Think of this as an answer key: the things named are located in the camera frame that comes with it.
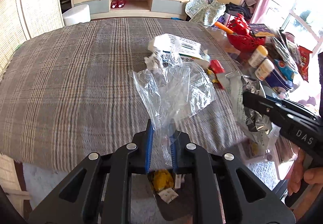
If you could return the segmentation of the right hand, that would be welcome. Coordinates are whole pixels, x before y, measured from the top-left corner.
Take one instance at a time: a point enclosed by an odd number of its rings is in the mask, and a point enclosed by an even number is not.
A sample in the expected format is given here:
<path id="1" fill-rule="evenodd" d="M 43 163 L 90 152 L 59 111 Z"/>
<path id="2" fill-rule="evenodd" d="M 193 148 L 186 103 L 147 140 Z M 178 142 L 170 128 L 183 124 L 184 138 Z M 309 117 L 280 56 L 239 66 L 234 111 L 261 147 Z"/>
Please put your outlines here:
<path id="1" fill-rule="evenodd" d="M 305 160 L 305 152 L 299 150 L 297 159 L 292 169 L 291 178 L 287 184 L 288 194 L 297 193 L 301 187 L 301 181 L 313 185 L 313 188 L 307 194 L 307 198 L 316 199 L 322 189 L 322 167 L 305 170 L 303 162 Z"/>

